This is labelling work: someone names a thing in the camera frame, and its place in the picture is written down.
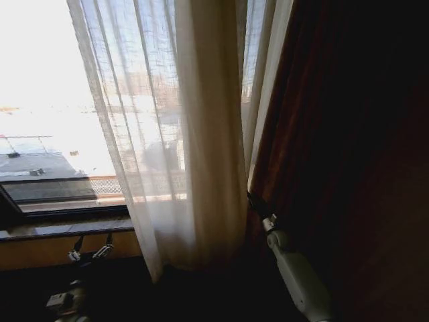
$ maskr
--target wall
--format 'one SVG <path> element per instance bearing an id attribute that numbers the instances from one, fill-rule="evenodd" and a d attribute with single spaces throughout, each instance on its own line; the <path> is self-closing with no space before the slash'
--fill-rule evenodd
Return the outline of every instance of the wall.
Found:
<path id="1" fill-rule="evenodd" d="M 85 236 L 81 252 L 98 250 L 106 242 L 107 234 Z M 51 237 L 0 243 L 0 271 L 69 264 L 67 253 L 78 237 Z M 115 246 L 109 258 L 141 256 L 134 231 L 113 234 Z"/>

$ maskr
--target white sheer curtain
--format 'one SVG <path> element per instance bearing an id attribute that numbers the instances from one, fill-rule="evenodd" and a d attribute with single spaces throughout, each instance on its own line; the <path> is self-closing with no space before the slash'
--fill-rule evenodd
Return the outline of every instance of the white sheer curtain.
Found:
<path id="1" fill-rule="evenodd" d="M 227 261 L 245 232 L 246 176 L 259 144 L 256 124 L 263 124 L 259 102 L 278 5 L 68 0 L 68 6 L 153 280 L 165 263 Z"/>

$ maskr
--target dark brown curtain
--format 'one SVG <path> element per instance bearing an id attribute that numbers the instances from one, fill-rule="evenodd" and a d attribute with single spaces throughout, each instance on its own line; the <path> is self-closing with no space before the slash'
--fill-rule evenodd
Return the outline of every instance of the dark brown curtain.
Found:
<path id="1" fill-rule="evenodd" d="M 427 116 L 416 112 L 424 110 L 427 95 L 422 93 L 428 90 L 424 12 L 384 2 L 294 1 L 251 192 L 268 202 L 293 248 L 308 256 L 344 320 L 399 321 L 398 312 L 405 313 L 411 301 L 389 294 L 396 284 L 380 288 L 383 281 L 376 283 L 389 274 L 383 259 L 361 274 L 375 260 L 365 252 L 372 254 L 374 244 L 388 248 L 399 242 L 404 222 L 395 221 L 393 230 L 382 235 L 377 229 L 388 216 L 371 212 L 377 196 L 365 213 L 356 208 L 365 203 L 357 196 L 365 198 L 363 192 L 369 191 L 368 169 L 381 159 L 397 158 L 383 152 L 394 145 L 392 138 L 404 123 L 422 124 Z M 425 154 L 420 144 L 414 148 Z M 250 235 L 258 232 L 253 216 Z M 400 275 L 401 268 L 396 269 Z M 423 280 L 429 284 L 429 278 Z M 388 303 L 397 307 L 390 314 Z M 422 313 L 428 305 L 423 299 L 419 303 Z"/>

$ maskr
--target sky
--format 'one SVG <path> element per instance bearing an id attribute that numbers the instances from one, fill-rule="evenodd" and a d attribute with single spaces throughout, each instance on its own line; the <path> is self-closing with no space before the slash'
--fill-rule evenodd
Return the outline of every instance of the sky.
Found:
<path id="1" fill-rule="evenodd" d="M 66 0 L 0 1 L 0 107 L 92 105 Z"/>

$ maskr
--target window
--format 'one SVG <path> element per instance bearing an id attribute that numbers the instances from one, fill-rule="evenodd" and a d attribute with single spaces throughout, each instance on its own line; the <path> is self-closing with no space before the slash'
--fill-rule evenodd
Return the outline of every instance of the window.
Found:
<path id="1" fill-rule="evenodd" d="M 0 4 L 3 197 L 30 215 L 126 209 L 66 1 L 22 5 Z"/>

